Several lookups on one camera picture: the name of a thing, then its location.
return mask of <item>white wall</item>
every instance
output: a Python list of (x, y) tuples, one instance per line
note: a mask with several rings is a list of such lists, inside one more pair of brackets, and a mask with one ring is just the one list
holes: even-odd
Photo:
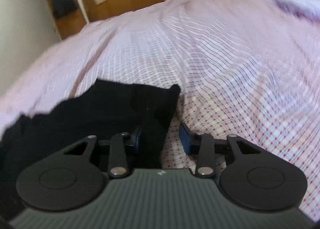
[(59, 41), (46, 0), (0, 0), (0, 95)]

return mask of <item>round black disc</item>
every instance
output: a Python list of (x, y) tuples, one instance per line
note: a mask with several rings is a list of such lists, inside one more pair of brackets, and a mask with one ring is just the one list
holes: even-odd
[(94, 200), (104, 187), (104, 176), (86, 159), (62, 155), (24, 170), (16, 186), (18, 194), (29, 206), (65, 211)]
[(303, 172), (266, 154), (244, 155), (220, 176), (224, 195), (237, 205), (257, 211), (297, 207), (307, 189)]

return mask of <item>white logo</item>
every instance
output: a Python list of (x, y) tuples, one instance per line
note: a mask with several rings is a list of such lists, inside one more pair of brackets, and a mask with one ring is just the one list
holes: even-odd
[(164, 175), (164, 174), (166, 174), (166, 171), (161, 170), (161, 172), (158, 172), (158, 175), (159, 175), (159, 176), (162, 176), (162, 175)]

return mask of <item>bed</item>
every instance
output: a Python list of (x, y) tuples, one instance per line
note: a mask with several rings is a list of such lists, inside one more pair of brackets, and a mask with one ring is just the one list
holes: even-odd
[[(300, 209), (320, 219), (320, 24), (270, 0), (166, 0), (91, 23), (49, 48), (1, 98), (0, 133), (20, 114), (49, 112), (97, 78), (179, 84), (164, 168), (195, 168), (178, 135), (235, 133), (299, 167)], [(225, 167), (218, 159), (220, 169)]]

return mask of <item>bed sheet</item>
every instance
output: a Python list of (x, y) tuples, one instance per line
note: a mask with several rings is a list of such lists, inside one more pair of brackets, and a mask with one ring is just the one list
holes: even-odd
[[(235, 133), (299, 167), (320, 219), (319, 25), (264, 0), (167, 0), (86, 26), (48, 49), (1, 98), (0, 130), (49, 112), (97, 78), (168, 88), (191, 130)], [(195, 167), (172, 120), (163, 167)]]

